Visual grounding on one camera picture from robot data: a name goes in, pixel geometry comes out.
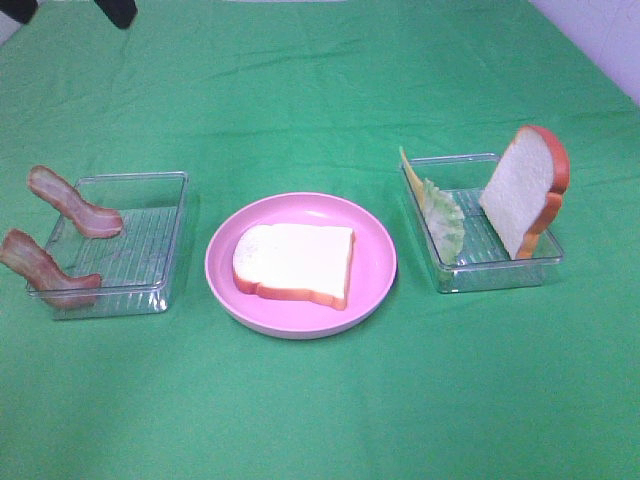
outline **table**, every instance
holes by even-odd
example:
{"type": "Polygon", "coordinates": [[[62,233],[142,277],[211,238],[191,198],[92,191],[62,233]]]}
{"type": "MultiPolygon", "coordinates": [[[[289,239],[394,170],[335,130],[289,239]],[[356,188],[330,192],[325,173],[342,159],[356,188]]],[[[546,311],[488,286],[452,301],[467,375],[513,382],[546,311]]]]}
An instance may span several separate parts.
{"type": "Polygon", "coordinates": [[[186,277],[159,315],[55,322],[0,268],[2,478],[634,478],[640,474],[640,114],[525,1],[140,0],[129,30],[47,2],[0,49],[0,231],[44,242],[24,185],[185,170],[186,277]],[[398,146],[501,152],[526,123],[572,161],[558,279],[443,295],[398,146]],[[242,206],[347,198],[398,274],[340,335],[234,321],[206,246],[242,206]]]}

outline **clear plastic container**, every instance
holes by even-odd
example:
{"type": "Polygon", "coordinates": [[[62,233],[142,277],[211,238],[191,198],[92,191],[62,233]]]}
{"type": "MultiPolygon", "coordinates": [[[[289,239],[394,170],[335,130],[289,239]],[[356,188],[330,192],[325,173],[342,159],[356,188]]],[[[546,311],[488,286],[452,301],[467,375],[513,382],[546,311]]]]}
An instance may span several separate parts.
{"type": "Polygon", "coordinates": [[[419,178],[429,178],[448,191],[465,215],[464,245],[455,264],[442,262],[411,190],[404,166],[410,217],[426,248],[426,263],[441,293],[538,286],[547,282],[550,269],[563,259],[563,251],[547,229],[540,235],[533,258],[511,260],[502,241],[478,204],[500,157],[494,153],[416,158],[409,161],[419,178]]]}
{"type": "Polygon", "coordinates": [[[86,307],[51,307],[55,319],[165,311],[174,293],[188,181],[185,172],[98,175],[78,180],[75,188],[87,201],[119,210],[123,231],[107,239],[85,238],[61,215],[45,249],[66,274],[99,273],[102,285],[38,291],[27,284],[27,293],[43,300],[95,297],[86,307]]]}

